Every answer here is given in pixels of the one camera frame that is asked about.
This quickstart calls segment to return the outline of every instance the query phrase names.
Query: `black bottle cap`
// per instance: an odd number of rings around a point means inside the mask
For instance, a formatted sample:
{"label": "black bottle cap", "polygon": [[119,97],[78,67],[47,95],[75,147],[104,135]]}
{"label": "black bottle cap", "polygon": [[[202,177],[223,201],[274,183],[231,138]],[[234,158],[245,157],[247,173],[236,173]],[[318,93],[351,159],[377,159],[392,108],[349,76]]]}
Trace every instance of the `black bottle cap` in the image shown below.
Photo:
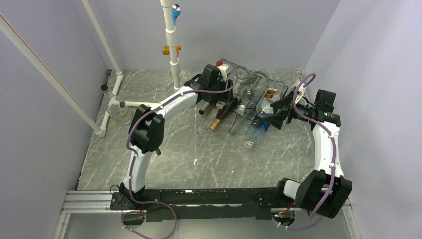
{"label": "black bottle cap", "polygon": [[107,85],[107,84],[102,84],[102,85],[100,86],[100,89],[101,89],[102,91],[106,91],[106,90],[108,90],[108,85]]}

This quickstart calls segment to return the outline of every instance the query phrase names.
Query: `red line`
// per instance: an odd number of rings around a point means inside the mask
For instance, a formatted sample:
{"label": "red line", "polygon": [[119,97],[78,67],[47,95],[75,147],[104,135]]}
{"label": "red line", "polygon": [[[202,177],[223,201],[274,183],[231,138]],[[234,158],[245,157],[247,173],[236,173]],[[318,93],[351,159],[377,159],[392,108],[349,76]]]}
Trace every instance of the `red line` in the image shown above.
{"label": "red line", "polygon": [[44,64],[44,62],[37,56],[37,54],[35,54],[35,52],[31,49],[31,47],[28,46],[28,44],[26,44],[26,42],[22,39],[22,37],[20,37],[20,35],[15,31],[15,29],[8,23],[8,21],[0,14],[0,17],[6,22],[6,24],[12,29],[12,31],[14,31],[14,33],[17,35],[17,37],[19,37],[19,39],[25,44],[26,47],[28,47],[28,49],[32,52],[32,54],[34,54],[34,56],[41,62],[41,64],[45,67],[45,69],[47,69],[48,72],[50,72],[50,74],[54,77],[54,79],[60,84],[60,86],[62,86],[62,88],[67,92],[67,94],[75,101],[75,103],[79,106],[79,108],[81,108],[81,110],[88,116],[88,118],[95,124],[95,121],[90,117],[90,115],[84,110],[84,108],[82,108],[82,106],[76,101],[75,98],[73,98],[73,96],[69,93],[69,91],[66,90],[66,88],[63,86],[63,84],[56,78],[56,76],[53,74],[53,72],[50,71],[50,69],[48,69],[48,67]]}

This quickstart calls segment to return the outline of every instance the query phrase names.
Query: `gray marble countertop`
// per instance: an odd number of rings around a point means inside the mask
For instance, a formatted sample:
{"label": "gray marble countertop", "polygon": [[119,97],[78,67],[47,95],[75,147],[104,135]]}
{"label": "gray marble countertop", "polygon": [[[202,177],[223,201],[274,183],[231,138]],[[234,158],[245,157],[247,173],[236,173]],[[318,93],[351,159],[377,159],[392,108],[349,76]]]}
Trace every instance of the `gray marble countertop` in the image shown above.
{"label": "gray marble countertop", "polygon": [[[287,86],[295,79],[294,70],[263,71]],[[187,70],[181,76],[190,79],[197,73],[200,71]],[[159,102],[174,92],[169,70],[128,70],[124,74],[119,93],[124,100]],[[109,86],[114,82],[112,75]],[[301,182],[312,170],[315,150],[308,124],[294,120],[282,130],[270,126],[261,142],[248,149],[244,134],[249,121],[243,120],[236,135],[230,135],[228,129],[235,116],[231,113],[211,132],[208,127],[217,110],[200,115],[200,106],[189,107],[166,121],[162,155],[154,153],[151,158],[147,188],[273,187],[284,177]],[[103,100],[98,124],[104,111]],[[130,161],[125,147],[128,131],[128,125],[119,126],[111,119],[104,138],[93,134],[78,190],[105,190],[122,182]]]}

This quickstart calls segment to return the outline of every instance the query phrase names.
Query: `white wall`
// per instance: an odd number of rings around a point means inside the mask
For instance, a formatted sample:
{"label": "white wall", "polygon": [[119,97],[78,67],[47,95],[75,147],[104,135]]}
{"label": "white wall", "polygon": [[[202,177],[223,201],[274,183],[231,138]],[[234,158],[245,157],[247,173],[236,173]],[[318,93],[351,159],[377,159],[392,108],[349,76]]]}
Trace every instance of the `white wall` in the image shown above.
{"label": "white wall", "polygon": [[[80,0],[73,0],[107,59]],[[123,69],[169,69],[159,0],[90,0]],[[174,0],[182,69],[221,57],[251,68],[304,68],[340,0]]]}
{"label": "white wall", "polygon": [[422,2],[342,0],[305,71],[337,93],[340,152],[363,238],[420,239]]}
{"label": "white wall", "polygon": [[[1,14],[95,117],[106,68],[66,0],[0,2]],[[52,238],[91,128],[0,32],[0,238]]]}

